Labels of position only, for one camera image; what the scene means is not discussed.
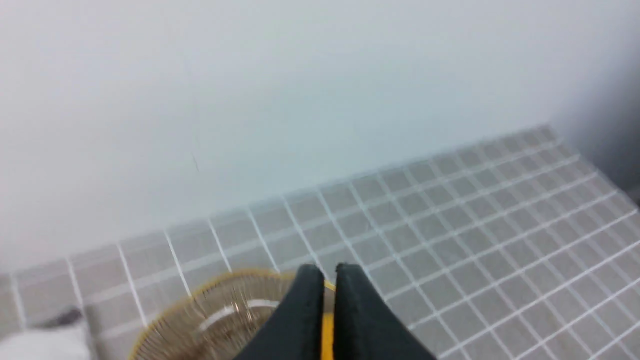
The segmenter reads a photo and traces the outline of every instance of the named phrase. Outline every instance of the square tile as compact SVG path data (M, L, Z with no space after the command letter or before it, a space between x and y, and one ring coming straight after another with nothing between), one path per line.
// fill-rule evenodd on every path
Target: square tile
M287 208L280 201L277 204L270 204L268 209L253 209L252 212L255 223L263 236L293 228L293 220L291 220Z
M523 173L521 173L521 171L519 171L518 168L515 167L514 161L502 163L496 166L495 169L503 178L510 181L518 179L523 175Z
M476 172L473 177L484 189L490 189L500 184L500 180L491 169Z
M566 220L560 220L552 224L550 228L558 235L559 240L567 245L581 238L580 234Z
M136 291L138 292L142 310L149 318L167 310L188 296L182 279L178 274L163 281L138 288Z
M387 244L378 235L370 236L366 240L353 244L353 250L365 266L391 256Z
M515 206L518 206L520 201L516 199L516 197L507 189L501 189L491 194L494 201L502 208L502 210L506 211Z
M466 302L442 314L442 321L451 329L458 341L465 341L484 330L484 325Z
M391 192L399 192L411 187L411 182L404 174L404 169L385 172L382 174L382 180L387 184Z
M521 309L538 299L538 296L520 276L503 282L500 289L517 309Z
M388 305L405 326L424 319L433 313L422 295L415 288L392 297L389 299Z
M402 258L414 279L420 280L440 271L440 265L426 249L409 254Z
M455 230L460 230L463 227L469 226L474 223L469 217L467 212L461 206L455 206L451 209L444 210L440 213L444 220L453 227Z
M456 344L438 320L429 320L413 330L415 337L434 355L440 355Z
M197 222L168 231L169 239L180 264L220 253L207 222Z
M68 274L20 286L19 293L28 319L57 313L78 303Z
M614 259L614 263L629 277L631 281L640 279L640 263L629 253L624 253Z
M622 350L620 345L614 345L608 348L605 352L600 354L599 360L631 360L631 357Z
M429 161L421 161L419 163L409 165L409 172L420 184L428 183L438 178L435 172L433 172Z
M487 280L475 263L464 264L451 271L451 275L460 285L462 291L468 296L489 286L489 280Z
M506 156L500 150L500 145L497 141L482 144L481 150L484 156L491 161L500 160Z
M371 175L353 181L353 187L360 196L362 202L380 199L386 196L382 185L378 182L378 176Z
M289 208L300 225L327 217L324 205L316 194L289 201Z
M449 185L458 194L458 197L464 198L478 193L476 186L467 177L452 180Z
M422 245L418 236L416 236L415 232L408 225L402 225L386 231L385 237L395 252L403 252Z
M531 250L527 239L521 239L504 247L504 251L511 256L520 268L524 268L538 260L536 253Z
M512 212L509 218L523 231L533 230L540 225L527 208Z
M305 237L314 251L342 243L342 237L332 222L305 230Z
M84 313L95 335L140 320L140 312L131 293L87 305Z
M491 359L491 360L508 360L510 357L500 347L495 338L488 333L480 336L478 339L471 341L465 350L469 357L473 360Z
M597 353L613 341L607 331L591 315L580 319L572 329L592 353Z
M176 268L169 243L161 233L123 241L122 251L134 280Z
M225 250L258 240L258 232L247 214L238 214L230 222L223 222L216 218L211 221L216 229L220 246Z
M408 216L424 213L429 209L429 205L424 201L419 193L412 193L398 198L398 204Z
M373 231L373 225L371 225L367 216L361 211L344 218L339 218L336 221L338 221L338 225L340 225L344 235L349 239Z
M498 212L486 197L478 197L467 202L466 205L478 220L492 217Z
M600 228L600 225L598 225L598 223L589 216L587 211L581 211L573 214L570 218L574 224L578 225L583 234L591 234Z
M480 158L480 155L476 152L475 149L465 149L458 153L458 157L462 164L467 168L474 168L482 165L484 161Z
M474 227L459 234L458 239L474 254L487 251L494 246L486 233L479 227Z
M332 253L321 255L319 260L320 260L320 264L322 264L322 268L325 270L325 272L327 273L327 276L329 277L328 280L333 282L334 284L335 284L335 268L338 266L338 264L341 264L341 263L357 264L358 263L353 253L351 252L351 249L349 249L346 246L343 248L337 249Z
M538 344L517 316L498 326L495 334L502 340L512 356L520 356Z
M269 252L278 266L309 255L309 249L299 234L267 242Z
M571 251L588 267L593 268L604 258L591 246L591 240L585 240L571 247Z
M389 225L391 223L402 220L402 216L398 212L393 202L387 201L383 204L373 206L368 209L369 214L378 226Z
M558 183L549 173L536 176L535 181L548 192L553 192L562 186L562 184Z
M440 275L420 288L436 310L442 310L462 299L462 294L446 275Z
M443 206L454 200L447 189L440 184L424 190L424 193L435 206Z
M552 256L549 259L549 263L558 270L566 281L583 273L580 265L578 265L567 252L561 252Z
M433 252L446 267L453 266L468 258L467 253L458 244L455 237L434 244Z
M460 166L458 166L454 156L439 156L433 160L433 164L444 176L450 176L462 170L460 169Z
M589 354L568 331L563 331L554 336L547 342L547 347L557 359L589 359Z
M332 213L338 213L358 206L356 198L348 185L340 184L323 189L322 196Z
M140 323L140 326L133 330L95 341L95 350L100 360L127 359L142 330L142 323Z
M623 291L618 295L617 299L622 306L629 310L631 315L636 319L640 319L640 295L638 295L638 292L634 288Z
M560 211L547 199L535 202L531 208L538 214L538 218L544 222L555 221L561 216Z
M546 261L525 271L525 276L531 280L540 293L546 294L560 286L560 280L549 270Z
M513 190L520 195L524 201L532 201L540 196L533 182L530 180L520 181L513 186Z
M594 270L593 275L595 275L611 293L617 293L628 285L628 282L613 270L609 264L605 264Z
M621 336L631 329L635 322L625 314L615 301L609 301L596 310L596 315L605 323L615 336Z
M480 264L489 272L494 281L501 280L515 272L499 250L479 259Z
M497 218L485 224L484 228L487 229L499 243L504 243L518 236L518 232L504 218Z
M502 296L493 288L480 293L471 302L489 325L493 325L512 314L512 310L502 299Z
M586 312L584 306L582 306L578 299L566 288L552 294L547 300L566 323L574 321Z
M120 252L115 245L95 250L91 252L90 257L91 262L72 260L83 298L129 283Z
M229 272L227 264L220 259L212 263L184 271L184 280L193 293L216 277Z
M590 274L581 277L570 286L590 307L595 307L608 298L607 294L591 278Z
M533 330L542 339L555 334L563 328L562 321L551 311L547 303L541 301L522 313L522 317L527 320Z
M267 254L267 250L265 250L262 244L251 250L227 256L227 259L232 271L238 271L244 268L274 268L274 264L271 262L271 258L269 258L269 254Z
M606 231L594 234L589 239L609 257L616 255L623 249L622 245Z
M447 228L436 214L416 220L413 223L426 241L431 241L447 234Z
M411 284L411 280L396 261L371 270L369 273L383 295Z

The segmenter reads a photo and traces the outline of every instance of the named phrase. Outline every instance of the gray floor tile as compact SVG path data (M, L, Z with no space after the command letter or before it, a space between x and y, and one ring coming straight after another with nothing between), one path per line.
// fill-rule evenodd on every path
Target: gray floor tile
M404 270L395 261L371 270L369 273L383 295L396 291L411 283L411 280L409 280Z
M498 326L495 329L495 334L502 340L512 356L520 356L538 344L517 316Z
M600 351L613 341L611 335L591 315L580 319L572 329L592 353Z
M456 289L451 280L446 275L423 284L422 291L427 295L436 310L452 305L462 300L462 294Z
M469 343L465 350L473 360L507 360L509 356L491 334L485 334Z
M405 325L415 323L433 313L415 288L389 299L387 304Z
M389 251L387 244L378 235L373 235L353 244L353 250L366 266L391 256L391 251Z
M522 317L527 320L541 339L546 339L557 333L564 326L544 301L526 309L522 313Z
M444 321L458 341L465 341L484 330L484 325L466 302L442 314Z
M327 217L326 210L316 194L308 194L302 199L289 201L289 207L296 221L302 225L309 221Z
M489 325L493 325L513 313L494 288L478 294L472 299L472 302Z
M436 356L450 350L455 342L438 320L420 324L413 330L415 337Z

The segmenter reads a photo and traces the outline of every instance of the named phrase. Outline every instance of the tiled shower floor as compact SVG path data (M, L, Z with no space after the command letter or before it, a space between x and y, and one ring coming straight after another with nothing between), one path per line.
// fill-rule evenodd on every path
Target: tiled shower floor
M441 360L638 359L640 215L545 127L0 277L0 336L71 304L102 360L211 277L360 263Z

